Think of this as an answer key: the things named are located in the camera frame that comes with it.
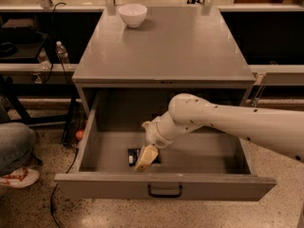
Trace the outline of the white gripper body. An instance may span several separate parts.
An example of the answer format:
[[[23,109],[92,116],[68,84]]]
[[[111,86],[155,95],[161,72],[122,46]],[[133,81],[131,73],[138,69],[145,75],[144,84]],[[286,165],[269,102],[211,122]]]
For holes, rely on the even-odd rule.
[[[168,112],[153,121],[144,122],[142,128],[145,130],[146,142],[159,149],[167,147],[178,135],[177,127]]]

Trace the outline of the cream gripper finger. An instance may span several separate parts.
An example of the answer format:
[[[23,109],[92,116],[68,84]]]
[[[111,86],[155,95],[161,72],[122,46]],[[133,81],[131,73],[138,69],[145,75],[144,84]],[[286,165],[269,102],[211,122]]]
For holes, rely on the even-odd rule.
[[[152,162],[158,157],[159,155],[159,150],[153,146],[153,145],[148,145],[144,146],[141,149],[140,156],[136,162],[135,165],[135,170],[136,171],[143,171],[147,167],[149,167]]]

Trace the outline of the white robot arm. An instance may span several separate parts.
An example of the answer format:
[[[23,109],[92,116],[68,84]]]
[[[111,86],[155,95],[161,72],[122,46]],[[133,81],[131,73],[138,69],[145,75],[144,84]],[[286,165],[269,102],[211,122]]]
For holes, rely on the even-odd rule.
[[[284,156],[304,153],[304,113],[301,111],[212,104],[198,96],[174,96],[168,110],[142,124],[146,145],[135,169],[143,171],[159,151],[174,140],[208,126]]]

